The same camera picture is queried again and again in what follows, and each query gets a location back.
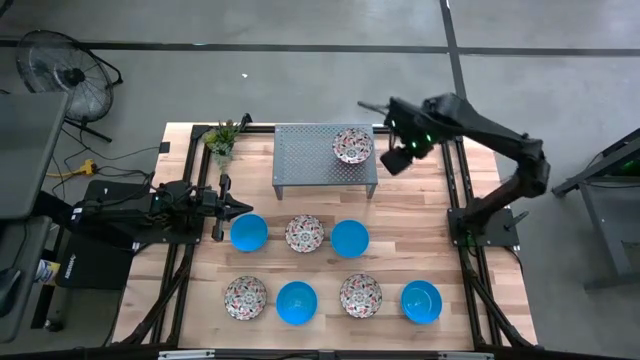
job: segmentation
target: yellow cable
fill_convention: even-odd
[[[80,166],[78,168],[78,170],[74,170],[72,172],[62,173],[62,174],[47,173],[47,176],[57,177],[57,178],[69,177],[69,176],[81,175],[81,174],[87,175],[87,176],[91,176],[91,175],[95,174],[95,172],[93,172],[94,166],[95,166],[95,162],[93,162],[93,159],[86,159],[84,161],[84,164],[82,166]]]

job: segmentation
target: desk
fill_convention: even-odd
[[[50,215],[58,220],[57,208],[42,211],[48,198],[56,206],[68,206],[40,190],[62,128],[67,98],[65,93],[0,96],[0,219],[6,225],[0,234],[0,269],[11,266],[18,253],[23,219]],[[12,341],[18,332],[50,225],[51,219],[45,217],[27,222],[28,236],[17,264],[22,271],[18,295],[11,312],[0,319],[0,343]],[[52,293],[52,289],[41,293],[43,304],[48,306]]]
[[[160,154],[155,185],[181,179],[193,124],[167,124],[163,141],[171,151]],[[379,162],[387,147],[386,135],[377,135],[376,164],[379,183],[370,201],[358,187],[302,187],[287,189],[278,201],[271,188],[273,134],[242,134],[229,166],[230,193],[251,204],[269,225],[269,240],[255,253],[236,251],[229,239],[211,240],[213,221],[205,223],[191,269],[179,346],[182,348],[335,349],[335,350],[469,350],[472,349],[462,275],[457,250],[448,241],[447,184],[440,147],[392,177]],[[499,185],[493,153],[465,141],[474,191],[484,196]],[[202,154],[201,143],[196,156]],[[195,159],[192,181],[198,176]],[[219,173],[210,166],[208,181],[217,184]],[[367,225],[371,243],[358,259],[338,257],[328,239],[313,253],[291,250],[284,229],[298,214],[312,214],[325,232],[343,219]],[[152,245],[135,257],[114,332],[114,341],[131,333],[155,302],[160,289],[166,245]],[[494,297],[503,312],[532,343],[536,342],[527,295],[517,262],[504,249],[487,248]],[[382,287],[383,304],[369,319],[355,319],[340,305],[338,292],[349,276],[366,272]],[[256,319],[234,320],[223,305],[228,284],[241,275],[261,279],[268,291],[267,306]],[[444,306],[439,320],[429,326],[409,322],[400,308],[406,283],[424,279],[440,290]],[[318,311],[301,327],[285,324],[274,307],[278,291],[287,282],[302,280],[318,294]],[[168,307],[163,337],[169,332]],[[479,306],[483,333],[488,337],[486,312]]]

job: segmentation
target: white patterned bowl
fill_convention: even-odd
[[[300,253],[317,249],[324,239],[324,228],[320,220],[311,215],[298,215],[287,225],[284,233],[287,244]]]
[[[359,164],[373,152],[373,140],[360,129],[345,129],[333,139],[333,153],[347,164]]]
[[[233,318],[250,320],[258,316],[267,303],[267,288],[253,276],[241,276],[231,282],[224,294],[224,306]]]
[[[378,312],[382,305],[382,289],[369,275],[352,275],[340,288],[340,303],[349,315],[368,318]]]

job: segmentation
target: bracket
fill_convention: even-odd
[[[518,232],[515,228],[513,212],[509,208],[504,208],[491,217],[483,234],[476,234],[472,242],[467,241],[468,232],[460,227],[464,209],[451,208],[447,210],[447,220],[449,221],[449,234],[453,246],[517,246],[520,245]]]

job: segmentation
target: black fan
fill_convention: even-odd
[[[16,65],[29,91],[69,94],[68,124],[111,142],[86,125],[102,119],[111,109],[113,87],[122,83],[118,69],[77,40],[47,30],[35,30],[22,37],[16,51]],[[111,81],[104,65],[118,74],[115,82]]]

